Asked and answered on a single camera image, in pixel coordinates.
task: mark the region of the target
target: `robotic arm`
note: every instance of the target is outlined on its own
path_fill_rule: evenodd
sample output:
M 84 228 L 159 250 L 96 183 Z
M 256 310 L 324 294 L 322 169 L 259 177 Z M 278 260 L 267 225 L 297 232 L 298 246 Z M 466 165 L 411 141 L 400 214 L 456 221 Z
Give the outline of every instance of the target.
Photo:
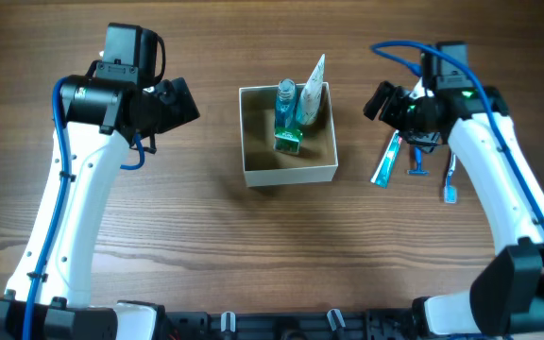
M 157 43 L 162 71 L 154 76 Z M 464 44 L 439 44 L 467 64 Z M 61 98 L 70 146 L 70 169 L 61 173 L 55 147 L 42 203 L 23 258 L 0 298 L 0 339 L 20 339 L 31 279 L 39 275 L 35 310 L 29 318 L 33 339 L 176 340 L 415 340 L 450 338 L 456 333 L 506 335 L 544 331 L 544 220 L 529 203 L 505 157 L 513 155 L 544 216 L 544 195 L 516 142 L 513 122 L 501 95 L 485 88 L 492 115 L 504 137 L 497 139 L 480 94 L 470 79 L 433 53 L 423 55 L 421 80 L 411 91 L 388 82 L 365 107 L 365 115 L 400 131 L 408 143 L 440 132 L 467 169 L 492 229 L 497 257 L 470 290 L 420 297 L 411 308 L 342 314 L 166 313 L 161 305 L 119 301 L 90 306 L 91 263 L 114 177 L 130 147 L 199 116 L 182 78 L 162 80 L 164 45 L 156 33 L 133 25 L 110 24 L 103 59 L 86 76 L 69 76 Z M 72 179 L 54 242 L 42 274 L 33 272 L 55 210 L 60 176 Z

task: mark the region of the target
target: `cardboard box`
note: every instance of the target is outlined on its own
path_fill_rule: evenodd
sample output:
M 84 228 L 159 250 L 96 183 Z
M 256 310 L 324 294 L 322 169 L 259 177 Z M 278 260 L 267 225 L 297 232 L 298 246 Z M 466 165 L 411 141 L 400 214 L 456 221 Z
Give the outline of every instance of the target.
M 300 93 L 304 84 L 298 84 Z M 302 129 L 299 155 L 274 151 L 274 105 L 278 86 L 239 89 L 241 143 L 246 186 L 331 181 L 339 162 L 329 83 L 324 82 L 318 118 Z

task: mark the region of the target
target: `blue bottle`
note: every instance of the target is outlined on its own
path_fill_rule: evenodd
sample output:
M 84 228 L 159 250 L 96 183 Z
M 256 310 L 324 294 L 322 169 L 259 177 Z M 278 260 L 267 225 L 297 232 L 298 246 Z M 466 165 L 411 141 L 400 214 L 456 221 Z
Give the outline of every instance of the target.
M 295 122 L 295 107 L 298 102 L 298 91 L 295 82 L 285 79 L 279 83 L 276 95 L 275 128 L 292 128 Z

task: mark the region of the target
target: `wooden tabletop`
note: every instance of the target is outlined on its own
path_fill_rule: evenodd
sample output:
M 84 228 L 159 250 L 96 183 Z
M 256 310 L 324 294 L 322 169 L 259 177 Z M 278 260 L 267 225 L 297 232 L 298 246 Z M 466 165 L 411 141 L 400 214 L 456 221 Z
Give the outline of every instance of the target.
M 372 43 L 467 41 L 471 67 L 501 90 L 544 190 L 544 1 L 40 2 L 0 6 L 0 296 L 47 178 L 52 87 L 85 73 L 109 22 L 164 38 L 165 75 L 186 78 L 201 117 L 160 136 L 143 169 L 118 175 L 93 256 L 93 303 L 361 311 L 468 289 L 493 243 L 463 167 L 458 204 L 442 202 L 448 150 L 424 157 L 428 177 L 409 177 L 404 146 L 388 188 L 369 183 L 392 129 L 364 118 L 363 106 L 383 80 L 417 81 L 373 55 Z M 238 89 L 303 82 L 323 53 L 339 157 L 333 182 L 248 189 Z

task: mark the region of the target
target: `wooden table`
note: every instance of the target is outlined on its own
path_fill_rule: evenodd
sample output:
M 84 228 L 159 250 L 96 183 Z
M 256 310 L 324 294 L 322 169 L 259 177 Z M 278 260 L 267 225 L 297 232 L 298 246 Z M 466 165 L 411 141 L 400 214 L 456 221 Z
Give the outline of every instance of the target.
M 362 108 L 383 80 L 416 82 L 370 53 L 375 42 L 467 41 L 470 65 L 507 100 L 544 189 L 544 1 L 34 2 L 0 6 L 0 296 L 43 194 L 51 89 L 98 58 L 108 22 L 162 35 L 166 76 L 187 79 L 202 116 L 162 135 L 143 169 L 114 182 L 93 257 L 93 303 L 358 311 L 468 289 L 494 255 L 492 237 L 462 167 L 459 203 L 442 202 L 448 150 L 425 157 L 426 178 L 405 175 L 402 150 L 386 190 L 368 182 L 391 128 Z M 305 81 L 322 53 L 340 163 L 334 181 L 248 189 L 238 88 Z

